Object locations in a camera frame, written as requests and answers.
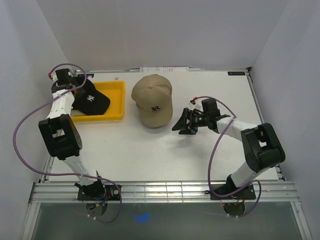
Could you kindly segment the plain black cap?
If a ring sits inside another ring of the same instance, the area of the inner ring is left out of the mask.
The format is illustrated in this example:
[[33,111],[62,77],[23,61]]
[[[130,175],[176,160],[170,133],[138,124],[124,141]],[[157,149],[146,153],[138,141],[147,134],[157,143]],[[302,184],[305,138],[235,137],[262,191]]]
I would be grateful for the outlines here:
[[77,90],[72,108],[87,116],[104,115],[110,103],[110,99],[87,78],[83,87]]

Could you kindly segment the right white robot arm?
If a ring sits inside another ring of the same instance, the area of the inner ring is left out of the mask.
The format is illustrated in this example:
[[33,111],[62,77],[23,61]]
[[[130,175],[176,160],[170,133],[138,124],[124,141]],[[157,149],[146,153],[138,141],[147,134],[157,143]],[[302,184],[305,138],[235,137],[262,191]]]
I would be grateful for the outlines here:
[[227,177],[224,185],[216,189],[210,186],[207,191],[216,198],[237,199],[257,176],[284,162],[285,151],[270,123],[246,123],[238,120],[233,112],[221,114],[218,108],[220,100],[210,96],[200,96],[200,100],[202,109],[184,108],[172,131],[177,131],[180,135],[196,135],[199,128],[207,127],[217,133],[219,137],[211,152],[210,161],[224,135],[242,143],[244,163]]

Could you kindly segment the beige baseball cap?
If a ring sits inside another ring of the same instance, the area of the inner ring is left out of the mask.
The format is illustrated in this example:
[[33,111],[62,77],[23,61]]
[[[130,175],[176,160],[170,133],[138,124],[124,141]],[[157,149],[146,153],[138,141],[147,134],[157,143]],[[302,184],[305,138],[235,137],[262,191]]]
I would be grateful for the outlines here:
[[167,125],[173,117],[172,84],[159,75],[142,77],[133,87],[135,102],[142,122],[150,128]]

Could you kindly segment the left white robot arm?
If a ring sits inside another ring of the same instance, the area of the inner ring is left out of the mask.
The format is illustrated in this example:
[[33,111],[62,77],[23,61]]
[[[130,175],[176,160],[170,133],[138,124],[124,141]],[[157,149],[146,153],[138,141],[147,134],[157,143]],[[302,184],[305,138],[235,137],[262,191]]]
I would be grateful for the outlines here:
[[71,119],[76,92],[64,93],[77,87],[78,83],[68,68],[58,69],[49,76],[53,79],[51,92],[54,101],[46,119],[38,123],[48,153],[70,167],[79,180],[75,186],[86,197],[94,200],[103,199],[106,187],[98,179],[100,177],[98,172],[80,156],[83,143]]

